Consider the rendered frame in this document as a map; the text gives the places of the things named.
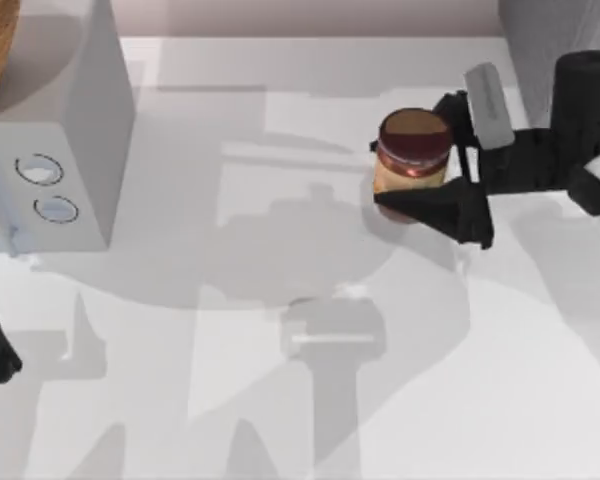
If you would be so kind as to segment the large microwave knob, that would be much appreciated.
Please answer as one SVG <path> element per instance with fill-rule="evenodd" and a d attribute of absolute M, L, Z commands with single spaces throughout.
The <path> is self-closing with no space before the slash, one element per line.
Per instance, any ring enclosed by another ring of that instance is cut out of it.
<path fill-rule="evenodd" d="M 34 153 L 15 160 L 15 170 L 25 181 L 38 186 L 52 186 L 64 177 L 64 169 L 53 157 Z"/>

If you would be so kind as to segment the tan jar with brown lid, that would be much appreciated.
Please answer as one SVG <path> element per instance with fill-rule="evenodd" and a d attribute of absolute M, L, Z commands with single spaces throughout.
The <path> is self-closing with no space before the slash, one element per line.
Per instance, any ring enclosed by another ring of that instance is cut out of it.
<path fill-rule="evenodd" d="M 452 130 L 438 114 L 401 108 L 380 123 L 373 153 L 375 194 L 442 185 L 453 147 Z"/>

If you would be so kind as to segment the pale microwave oven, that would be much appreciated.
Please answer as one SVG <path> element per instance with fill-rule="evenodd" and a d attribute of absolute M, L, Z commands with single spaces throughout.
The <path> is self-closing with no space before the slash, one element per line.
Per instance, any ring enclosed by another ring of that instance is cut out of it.
<path fill-rule="evenodd" d="M 0 81 L 0 253 L 108 247 L 135 119 L 111 0 L 21 0 Z M 41 153 L 64 169 L 52 186 L 23 180 L 17 158 Z M 36 199 L 79 208 L 68 224 L 41 219 Z"/>

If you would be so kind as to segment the small microwave knob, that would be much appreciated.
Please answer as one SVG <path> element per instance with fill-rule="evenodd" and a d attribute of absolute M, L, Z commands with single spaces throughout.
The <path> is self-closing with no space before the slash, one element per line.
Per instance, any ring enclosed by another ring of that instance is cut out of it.
<path fill-rule="evenodd" d="M 33 209 L 41 219 L 54 224 L 72 223 L 79 217 L 77 205 L 63 196 L 36 199 Z"/>

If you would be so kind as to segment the pale grey rounded box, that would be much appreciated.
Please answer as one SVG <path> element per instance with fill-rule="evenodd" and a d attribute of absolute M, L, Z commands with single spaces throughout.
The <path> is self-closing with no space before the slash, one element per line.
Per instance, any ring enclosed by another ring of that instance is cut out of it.
<path fill-rule="evenodd" d="M 478 64 L 464 74 L 474 133 L 483 150 L 508 147 L 515 133 L 499 72 L 493 63 Z"/>

